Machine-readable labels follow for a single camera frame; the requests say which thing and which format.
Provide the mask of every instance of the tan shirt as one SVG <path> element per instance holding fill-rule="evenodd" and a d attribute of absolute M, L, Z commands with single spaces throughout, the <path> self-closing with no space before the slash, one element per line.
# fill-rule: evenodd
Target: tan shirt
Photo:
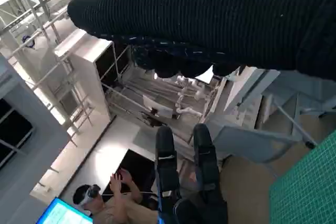
<path fill-rule="evenodd" d="M 123 200 L 127 211 L 127 224 L 156 224 L 157 211 L 150 210 L 134 202 L 130 194 L 124 195 Z M 105 203 L 105 209 L 93 216 L 94 224 L 115 224 L 113 221 L 114 197 Z"/>

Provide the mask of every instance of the white vr headset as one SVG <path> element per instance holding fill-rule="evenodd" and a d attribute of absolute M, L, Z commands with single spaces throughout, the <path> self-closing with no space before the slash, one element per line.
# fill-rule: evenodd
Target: white vr headset
<path fill-rule="evenodd" d="M 80 206 L 83 206 L 84 204 L 92 201 L 93 199 L 95 199 L 100 191 L 100 187 L 96 184 L 90 186 L 90 188 L 88 188 L 88 190 L 85 192 L 85 196 L 84 199 L 79 203 Z"/>

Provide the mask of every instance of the computer monitor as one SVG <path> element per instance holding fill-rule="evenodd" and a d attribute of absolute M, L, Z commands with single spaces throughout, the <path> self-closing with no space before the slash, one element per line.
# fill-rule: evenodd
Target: computer monitor
<path fill-rule="evenodd" d="M 55 198 L 36 224 L 91 224 L 92 219 L 76 208 Z"/>

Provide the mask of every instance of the black robotic finger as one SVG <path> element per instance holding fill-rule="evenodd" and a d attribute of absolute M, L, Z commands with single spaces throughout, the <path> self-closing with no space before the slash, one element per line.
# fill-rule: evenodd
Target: black robotic finger
<path fill-rule="evenodd" d="M 196 204 L 206 223 L 227 223 L 227 204 L 219 184 L 216 149 L 205 124 L 194 127 L 196 178 L 200 188 Z"/>
<path fill-rule="evenodd" d="M 176 224 L 173 207 L 181 199 L 176 155 L 172 130 L 160 127 L 156 134 L 155 176 L 160 223 L 164 224 Z"/>
<path fill-rule="evenodd" d="M 205 124 L 197 124 L 194 127 L 194 149 L 196 178 L 200 190 L 215 190 L 219 187 L 216 149 Z"/>

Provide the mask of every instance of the green cutting mat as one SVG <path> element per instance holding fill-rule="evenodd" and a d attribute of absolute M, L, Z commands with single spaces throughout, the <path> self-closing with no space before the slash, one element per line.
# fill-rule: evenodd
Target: green cutting mat
<path fill-rule="evenodd" d="M 271 186 L 270 223 L 336 223 L 336 131 Z"/>

